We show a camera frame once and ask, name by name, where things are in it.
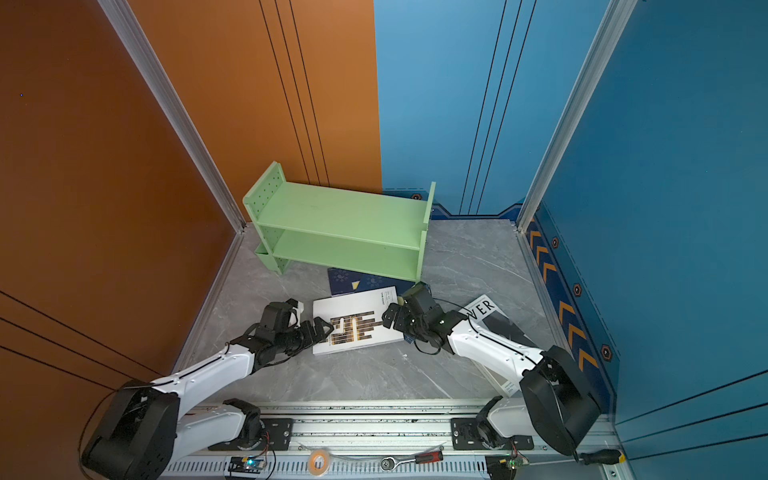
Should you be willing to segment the small circuit board left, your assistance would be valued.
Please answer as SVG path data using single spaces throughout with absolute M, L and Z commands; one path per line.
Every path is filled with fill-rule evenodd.
M 236 457 L 229 459 L 226 467 L 227 478 L 249 479 L 259 477 L 267 467 L 268 462 L 255 456 Z

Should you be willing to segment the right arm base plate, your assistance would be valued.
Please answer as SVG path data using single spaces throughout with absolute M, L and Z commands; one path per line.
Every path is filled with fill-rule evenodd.
M 534 439 L 530 435 L 513 435 L 510 438 L 485 439 L 474 418 L 452 418 L 451 440 L 454 450 L 533 450 Z

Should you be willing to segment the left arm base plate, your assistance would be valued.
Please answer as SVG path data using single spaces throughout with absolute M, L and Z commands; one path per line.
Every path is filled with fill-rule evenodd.
M 292 439 L 294 420 L 292 418 L 262 418 L 260 436 L 256 440 L 236 438 L 208 447 L 209 451 L 288 451 Z

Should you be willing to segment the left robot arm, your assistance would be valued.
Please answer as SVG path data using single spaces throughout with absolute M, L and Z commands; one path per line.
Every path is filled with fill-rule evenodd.
M 183 457 L 220 443 L 240 450 L 265 448 L 259 407 L 229 399 L 202 413 L 202 401 L 262 369 L 276 366 L 324 342 L 331 323 L 303 321 L 303 306 L 271 302 L 261 319 L 212 357 L 169 376 L 116 390 L 79 464 L 106 479 L 157 479 Z

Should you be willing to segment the small circuit board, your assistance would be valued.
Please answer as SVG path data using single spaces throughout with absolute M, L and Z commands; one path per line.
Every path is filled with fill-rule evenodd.
M 227 478 L 249 479 L 259 477 L 267 467 L 268 462 L 255 456 L 236 457 L 229 459 L 226 467 Z
M 515 480 L 522 461 L 511 457 L 486 456 L 486 471 L 490 480 Z

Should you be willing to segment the yellow black screwdriver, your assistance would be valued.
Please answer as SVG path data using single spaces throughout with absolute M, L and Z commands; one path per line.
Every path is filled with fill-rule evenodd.
M 593 453 L 581 453 L 576 458 L 583 465 L 616 465 L 625 461 L 624 454 L 618 449 L 602 449 Z

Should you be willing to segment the blue book rear left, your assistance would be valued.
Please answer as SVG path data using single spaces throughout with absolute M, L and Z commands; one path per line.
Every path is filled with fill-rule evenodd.
M 413 285 L 413 281 L 394 279 L 339 268 L 328 268 L 328 280 L 332 296 L 378 290 L 394 287 L 402 295 Z

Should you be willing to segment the white LOVER book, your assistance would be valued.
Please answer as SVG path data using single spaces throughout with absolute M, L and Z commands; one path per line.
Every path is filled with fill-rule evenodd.
M 468 358 L 496 375 L 490 376 L 507 397 L 521 391 L 525 371 L 532 370 L 542 359 L 537 347 L 487 295 L 481 295 L 457 311 L 466 317 L 449 335 L 452 351 Z

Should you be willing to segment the small circuit board right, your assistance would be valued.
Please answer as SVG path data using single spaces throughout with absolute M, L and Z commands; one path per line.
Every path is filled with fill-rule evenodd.
M 486 471 L 490 480 L 515 480 L 522 461 L 511 457 L 486 456 Z

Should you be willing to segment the tape roll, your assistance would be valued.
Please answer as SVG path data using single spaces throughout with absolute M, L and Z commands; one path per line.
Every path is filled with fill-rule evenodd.
M 308 458 L 307 469 L 310 475 L 321 477 L 330 470 L 331 464 L 331 455 L 326 450 L 315 450 Z

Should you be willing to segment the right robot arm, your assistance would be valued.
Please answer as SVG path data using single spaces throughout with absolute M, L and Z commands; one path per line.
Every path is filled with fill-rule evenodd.
M 523 404 L 497 395 L 475 417 L 477 435 L 491 449 L 505 448 L 514 436 L 534 432 L 556 452 L 575 457 L 602 414 L 597 394 L 569 351 L 510 340 L 481 325 L 463 307 L 446 311 L 423 282 L 391 303 L 382 323 L 431 345 L 437 353 L 479 363 L 513 384 Z

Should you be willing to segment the green two-tier shelf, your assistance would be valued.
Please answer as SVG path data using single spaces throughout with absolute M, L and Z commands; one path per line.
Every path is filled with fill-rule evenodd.
M 274 162 L 243 204 L 256 255 L 279 275 L 302 262 L 418 282 L 435 190 L 421 200 L 294 183 Z

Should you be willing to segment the white book with brown pattern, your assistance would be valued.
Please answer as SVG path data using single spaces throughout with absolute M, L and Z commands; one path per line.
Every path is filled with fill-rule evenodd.
M 382 323 L 386 309 L 396 302 L 394 286 L 315 300 L 312 313 L 334 329 L 324 342 L 312 347 L 312 353 L 327 355 L 403 341 L 401 332 Z

